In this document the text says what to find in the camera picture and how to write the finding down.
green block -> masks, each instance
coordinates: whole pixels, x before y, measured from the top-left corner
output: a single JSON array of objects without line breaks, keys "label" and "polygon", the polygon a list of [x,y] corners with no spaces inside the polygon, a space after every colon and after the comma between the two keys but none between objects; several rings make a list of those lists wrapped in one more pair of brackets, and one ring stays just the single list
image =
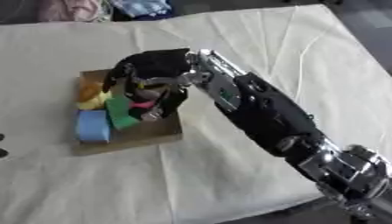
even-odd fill
[{"label": "green block", "polygon": [[106,109],[116,130],[123,130],[140,122],[133,116],[128,115],[130,100],[123,94],[107,99]]}]

blue block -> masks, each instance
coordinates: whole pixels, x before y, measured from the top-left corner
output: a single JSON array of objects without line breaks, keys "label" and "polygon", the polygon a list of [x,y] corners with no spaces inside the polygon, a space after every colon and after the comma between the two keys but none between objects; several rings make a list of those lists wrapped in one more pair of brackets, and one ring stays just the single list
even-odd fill
[{"label": "blue block", "polygon": [[76,134],[82,142],[109,142],[110,127],[105,110],[81,110]]}]

robotic arm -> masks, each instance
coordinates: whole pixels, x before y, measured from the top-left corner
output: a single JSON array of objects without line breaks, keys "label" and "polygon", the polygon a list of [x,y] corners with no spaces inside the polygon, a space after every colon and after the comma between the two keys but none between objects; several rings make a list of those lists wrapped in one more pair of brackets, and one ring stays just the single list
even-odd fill
[{"label": "robotic arm", "polygon": [[120,78],[125,79],[125,95],[142,105],[129,114],[147,121],[170,115],[187,98],[186,88],[195,85],[250,139],[357,217],[373,216],[373,201],[389,189],[392,169],[386,159],[360,145],[340,149],[288,96],[215,51],[131,55],[111,70],[103,90]]}]

red object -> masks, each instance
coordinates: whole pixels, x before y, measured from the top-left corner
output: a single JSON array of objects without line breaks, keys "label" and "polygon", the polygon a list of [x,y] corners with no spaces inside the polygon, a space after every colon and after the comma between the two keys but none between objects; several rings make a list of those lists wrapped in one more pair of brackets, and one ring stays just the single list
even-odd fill
[{"label": "red object", "polygon": [[154,101],[147,101],[147,102],[131,102],[130,106],[132,108],[142,108],[142,109],[148,109],[152,106],[154,106]]}]

white sheet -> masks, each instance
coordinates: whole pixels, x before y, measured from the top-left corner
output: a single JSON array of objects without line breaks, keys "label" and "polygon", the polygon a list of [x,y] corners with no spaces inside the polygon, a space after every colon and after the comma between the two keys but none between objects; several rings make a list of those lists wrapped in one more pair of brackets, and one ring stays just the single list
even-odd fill
[{"label": "white sheet", "polygon": [[323,6],[157,22],[0,27],[0,222],[216,223],[319,196],[249,141],[201,92],[181,107],[184,140],[69,155],[75,77],[145,50],[212,48],[281,88],[337,144],[392,160],[392,82]]}]

